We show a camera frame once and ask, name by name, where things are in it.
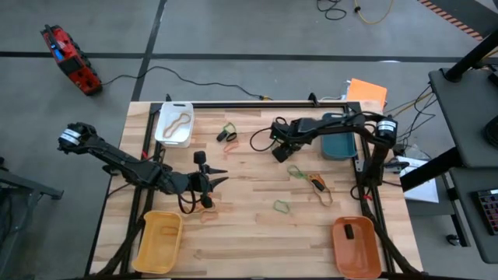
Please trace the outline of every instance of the white paper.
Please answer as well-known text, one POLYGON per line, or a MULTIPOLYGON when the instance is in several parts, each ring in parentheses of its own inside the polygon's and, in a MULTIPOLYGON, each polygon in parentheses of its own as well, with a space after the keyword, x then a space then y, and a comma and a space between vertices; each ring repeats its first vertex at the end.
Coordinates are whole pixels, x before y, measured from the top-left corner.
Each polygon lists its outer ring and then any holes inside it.
MULTIPOLYGON (((411 172, 412 170, 417 169, 417 167, 420 167, 427 163, 427 161, 425 160, 410 159, 403 156, 398 156, 397 158, 400 162, 410 163, 410 166, 404 168, 400 172, 399 175, 401 177, 411 172)), ((410 191, 406 191, 405 198, 417 201, 439 203, 439 198, 437 197, 436 180, 435 179, 428 180, 427 182, 419 185, 418 187, 414 187, 410 191)))

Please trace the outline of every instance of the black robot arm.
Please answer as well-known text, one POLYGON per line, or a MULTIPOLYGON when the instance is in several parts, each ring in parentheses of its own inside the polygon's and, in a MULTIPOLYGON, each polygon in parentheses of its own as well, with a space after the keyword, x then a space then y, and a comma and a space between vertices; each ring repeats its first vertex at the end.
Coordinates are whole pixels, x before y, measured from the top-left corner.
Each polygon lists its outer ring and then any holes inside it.
POLYGON ((372 157, 364 163, 362 180, 372 180, 376 185, 381 185, 384 161, 389 149, 396 144, 397 126, 398 123, 391 116, 372 112, 336 114, 321 120, 305 117, 290 124, 278 117, 272 123, 270 138, 275 139, 280 146, 273 149, 272 154, 282 163, 304 144, 311 144, 317 136, 355 132, 374 146, 372 157), (366 126, 374 127, 374 131, 370 132, 366 126))
POLYGON ((70 152, 78 155, 89 153, 107 164, 103 167, 104 171, 113 175, 114 171, 118 170, 127 182, 135 186, 178 195, 180 209, 187 214, 194 211, 196 202, 201 202, 205 208, 211 208, 212 201, 208 193, 212 192, 217 184, 228 179, 228 177, 223 177, 209 181, 206 174, 225 173, 226 171, 216 170, 206 165, 204 152, 194 154, 194 162, 199 166, 198 172, 178 173, 174 172, 167 164, 151 162, 148 159, 136 159, 108 144, 96 133, 96 129, 92 125, 80 122, 68 124, 58 142, 59 150, 66 154, 70 152), (191 193, 191 201, 182 197, 185 191, 191 193), (195 199, 195 191, 201 193, 199 200, 195 199), (190 211, 184 209, 182 202, 192 204, 190 211))

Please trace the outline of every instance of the orange bin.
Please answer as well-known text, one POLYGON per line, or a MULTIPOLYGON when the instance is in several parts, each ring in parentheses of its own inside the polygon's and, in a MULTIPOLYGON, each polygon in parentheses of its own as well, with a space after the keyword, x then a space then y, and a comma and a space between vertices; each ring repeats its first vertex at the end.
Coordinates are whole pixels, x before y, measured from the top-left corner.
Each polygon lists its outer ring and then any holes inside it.
POLYGON ((374 224, 366 217, 341 217, 332 226, 337 269, 347 278, 376 279, 381 260, 374 224))
POLYGON ((140 272, 165 274, 177 261, 183 221, 177 213, 161 211, 147 212, 144 219, 139 255, 132 266, 140 272))

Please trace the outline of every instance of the blue container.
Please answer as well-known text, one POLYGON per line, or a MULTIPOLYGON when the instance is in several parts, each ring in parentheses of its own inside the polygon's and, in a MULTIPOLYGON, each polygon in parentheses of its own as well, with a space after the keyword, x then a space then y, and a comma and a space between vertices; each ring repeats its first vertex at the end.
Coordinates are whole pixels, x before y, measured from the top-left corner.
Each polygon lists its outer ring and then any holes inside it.
MULTIPOLYGON (((331 113, 322 117, 332 119, 331 113)), ((346 160, 356 156, 355 135, 352 132, 321 136, 321 155, 324 159, 346 160)))

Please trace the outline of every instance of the wooden tabletop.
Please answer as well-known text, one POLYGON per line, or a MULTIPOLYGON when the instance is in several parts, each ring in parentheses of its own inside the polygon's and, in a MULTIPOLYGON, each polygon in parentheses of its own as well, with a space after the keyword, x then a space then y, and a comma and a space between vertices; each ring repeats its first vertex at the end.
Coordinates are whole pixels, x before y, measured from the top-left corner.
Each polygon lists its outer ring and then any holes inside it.
MULTIPOLYGON (((124 125, 120 149, 136 157, 140 157, 149 105, 131 103, 124 125)), ((377 102, 362 102, 362 110, 381 111, 377 102)), ((195 109, 190 147, 168 148, 164 162, 176 171, 193 172, 197 170, 193 153, 204 150, 207 163, 213 168, 228 170, 220 175, 230 179, 216 187, 213 193, 217 213, 183 215, 184 231, 177 263, 170 273, 161 277, 342 276, 335 266, 331 225, 338 217, 361 215, 359 202, 349 195, 356 183, 351 160, 324 160, 319 139, 313 145, 305 145, 284 163, 278 163, 270 151, 255 152, 248 143, 257 130, 269 127, 276 117, 284 117, 287 121, 299 117, 320 118, 324 113, 334 111, 341 112, 334 108, 195 109), (226 143, 217 142, 216 136, 228 121, 237 126, 240 146, 225 153, 226 143), (293 164, 302 171, 319 173, 324 178, 334 198, 330 207, 318 202, 308 182, 287 173, 287 166, 293 164), (287 201, 290 213, 275 211, 272 208, 275 200, 287 201)), ((266 131, 258 135, 254 146, 269 145, 268 134, 266 131)), ((399 184, 399 178, 394 174, 386 173, 384 180, 399 184)), ((110 191, 124 183, 123 178, 114 178, 110 191)), ((107 263, 125 238, 133 189, 127 187, 107 200, 92 273, 107 263)), ((386 184, 378 189, 389 237, 415 268, 422 269, 402 189, 386 184)), ((154 197, 153 209, 180 213, 176 195, 159 192, 154 197)), ((377 246, 385 270, 379 239, 377 246)))

